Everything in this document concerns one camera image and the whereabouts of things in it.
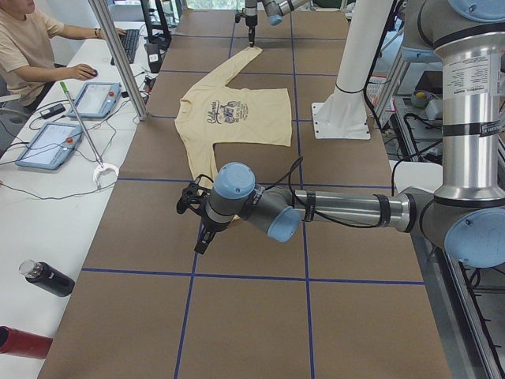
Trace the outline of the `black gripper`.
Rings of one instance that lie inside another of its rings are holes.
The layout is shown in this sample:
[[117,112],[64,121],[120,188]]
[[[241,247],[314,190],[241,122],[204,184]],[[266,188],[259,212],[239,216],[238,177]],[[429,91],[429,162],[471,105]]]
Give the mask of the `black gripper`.
[[202,178],[213,180],[209,176],[197,176],[181,192],[176,210],[178,214],[185,213],[188,209],[201,218],[203,227],[201,228],[194,251],[198,254],[205,254],[210,246],[215,234],[220,231],[220,226],[213,221],[206,211],[206,205],[210,197],[211,190],[200,184]]
[[235,23],[238,24],[241,19],[245,20],[245,24],[249,27],[248,40],[249,46],[255,46],[255,27],[258,25],[257,6],[246,6],[235,13]]

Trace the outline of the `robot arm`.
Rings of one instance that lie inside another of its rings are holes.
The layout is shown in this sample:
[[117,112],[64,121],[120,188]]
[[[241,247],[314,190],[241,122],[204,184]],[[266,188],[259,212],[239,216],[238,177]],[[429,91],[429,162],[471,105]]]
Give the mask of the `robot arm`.
[[443,182],[434,192],[408,188],[391,197],[256,183],[243,163],[228,163],[212,188],[192,181],[177,204],[203,221],[196,252],[240,217],[279,242],[301,222],[393,227],[420,234],[463,264],[504,261],[504,192],[498,185],[499,67],[504,46],[501,1],[410,1],[405,47],[424,47],[443,63]]
[[[307,4],[309,0],[262,0],[264,11],[270,25],[276,26],[282,22],[284,16],[292,13],[301,6]],[[258,3],[257,0],[245,0],[245,7],[238,10],[234,16],[234,22],[238,24],[241,19],[245,20],[248,28],[249,46],[255,46],[256,27],[258,25]]]

